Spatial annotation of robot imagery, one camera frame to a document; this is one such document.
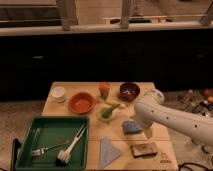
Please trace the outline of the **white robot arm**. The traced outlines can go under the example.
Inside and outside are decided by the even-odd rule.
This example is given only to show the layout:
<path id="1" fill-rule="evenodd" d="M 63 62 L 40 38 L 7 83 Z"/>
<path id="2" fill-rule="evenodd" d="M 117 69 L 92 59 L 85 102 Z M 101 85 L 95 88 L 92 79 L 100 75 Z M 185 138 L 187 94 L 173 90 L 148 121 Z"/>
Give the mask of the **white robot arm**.
<path id="1" fill-rule="evenodd" d="M 213 118 L 163 106 L 164 94 L 148 89 L 134 103 L 134 120 L 149 129 L 154 122 L 213 147 Z"/>

